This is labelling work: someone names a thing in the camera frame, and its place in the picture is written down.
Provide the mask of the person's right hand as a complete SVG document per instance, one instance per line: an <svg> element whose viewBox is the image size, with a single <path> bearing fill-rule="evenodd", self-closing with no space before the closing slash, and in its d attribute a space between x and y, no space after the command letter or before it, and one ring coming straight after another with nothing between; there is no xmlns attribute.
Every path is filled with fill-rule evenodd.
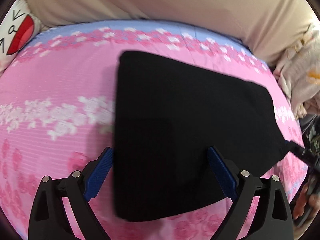
<svg viewBox="0 0 320 240"><path fill-rule="evenodd" d="M320 207L319 195L312 194L310 197L307 197L306 193L308 188L309 188L309 184L306 183L300 192L296 205L293 209L294 219L297 219L298 217L303 215L306 204L309 204L309 206L312 207L312 212L310 213L308 219L314 219L317 213L319 212L319 207Z"/></svg>

